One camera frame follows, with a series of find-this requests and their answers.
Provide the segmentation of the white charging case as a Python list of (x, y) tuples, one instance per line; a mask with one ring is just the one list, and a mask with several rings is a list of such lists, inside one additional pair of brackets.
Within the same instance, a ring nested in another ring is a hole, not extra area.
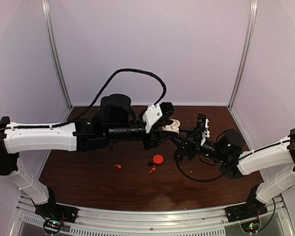
[(177, 119), (170, 119), (172, 121), (171, 124), (162, 126), (162, 130), (179, 133), (180, 121)]

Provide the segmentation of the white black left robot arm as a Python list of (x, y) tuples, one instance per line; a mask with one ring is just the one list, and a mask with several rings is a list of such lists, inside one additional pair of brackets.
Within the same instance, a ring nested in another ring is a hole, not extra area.
[(66, 150), (88, 152), (123, 141), (142, 141), (144, 148), (161, 145), (179, 133), (180, 122), (171, 119), (170, 102), (152, 104), (136, 116), (131, 99), (112, 94), (101, 99), (98, 113), (66, 125), (19, 124), (9, 117), (0, 120), (0, 176), (12, 178), (18, 188), (34, 202), (41, 215), (57, 218), (61, 207), (54, 192), (26, 171), (19, 154), (29, 150)]

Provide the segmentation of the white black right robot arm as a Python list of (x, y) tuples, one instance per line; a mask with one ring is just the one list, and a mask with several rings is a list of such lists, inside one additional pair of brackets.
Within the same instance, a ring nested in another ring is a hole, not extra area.
[[(202, 136), (203, 128), (196, 129), (177, 143), (174, 159), (178, 170), (189, 180), (200, 183), (214, 182), (222, 177), (236, 179), (261, 169), (284, 165), (274, 177), (257, 184), (240, 205), (247, 217), (262, 210), (267, 202), (295, 185), (295, 128), (283, 139), (257, 150), (243, 151), (244, 140), (235, 130), (223, 132), (218, 142)], [(185, 173), (179, 165), (183, 157), (203, 156), (220, 164), (220, 175), (209, 179), (196, 179)]]

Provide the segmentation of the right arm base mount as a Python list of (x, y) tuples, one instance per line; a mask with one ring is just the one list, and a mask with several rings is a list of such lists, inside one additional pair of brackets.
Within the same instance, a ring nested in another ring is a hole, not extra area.
[(260, 216), (267, 213), (265, 204), (244, 203), (225, 209), (229, 223), (239, 222), (241, 229), (248, 234), (256, 233), (261, 228)]

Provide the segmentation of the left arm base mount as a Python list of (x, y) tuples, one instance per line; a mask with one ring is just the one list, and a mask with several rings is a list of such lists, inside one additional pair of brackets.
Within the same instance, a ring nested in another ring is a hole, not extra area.
[(76, 207), (65, 206), (60, 204), (33, 204), (35, 207), (35, 213), (40, 215), (43, 219), (43, 230), (49, 235), (59, 233), (65, 222), (75, 223), (78, 209)]

